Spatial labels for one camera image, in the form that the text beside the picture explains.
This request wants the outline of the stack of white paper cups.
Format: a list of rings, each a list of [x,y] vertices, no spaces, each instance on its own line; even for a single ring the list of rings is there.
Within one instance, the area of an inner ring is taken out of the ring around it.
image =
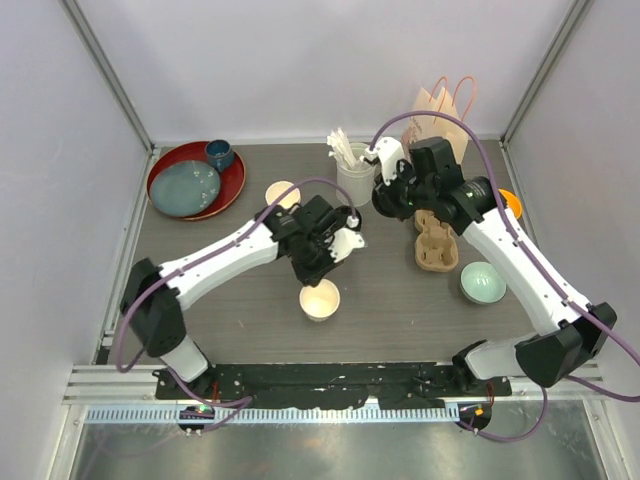
[[[272,183],[265,192],[265,201],[268,205],[276,203],[284,209],[296,207],[301,202],[301,194],[298,188],[289,181],[281,180]]]

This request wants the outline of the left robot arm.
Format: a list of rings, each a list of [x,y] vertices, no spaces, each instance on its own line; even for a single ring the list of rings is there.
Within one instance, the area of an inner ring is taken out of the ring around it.
[[[263,209],[238,231],[191,255],[156,266],[145,258],[131,268],[120,303],[123,329],[133,330],[143,353],[161,360],[190,398],[205,397],[213,366],[189,337],[184,313],[211,290],[258,266],[290,260],[295,277],[316,287],[360,242],[362,217],[317,195],[302,206]]]

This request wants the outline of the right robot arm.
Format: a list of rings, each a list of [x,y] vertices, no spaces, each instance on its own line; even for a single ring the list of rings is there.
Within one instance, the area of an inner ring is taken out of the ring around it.
[[[592,359],[617,315],[606,302],[594,304],[551,266],[495,195],[488,178],[467,180],[450,143],[435,137],[405,150],[383,137],[366,150],[379,165],[372,203],[383,216],[405,220],[429,210],[476,248],[514,293],[533,333],[502,342],[479,341],[459,352],[451,371],[457,391],[472,395],[488,379],[524,375],[549,388]]]

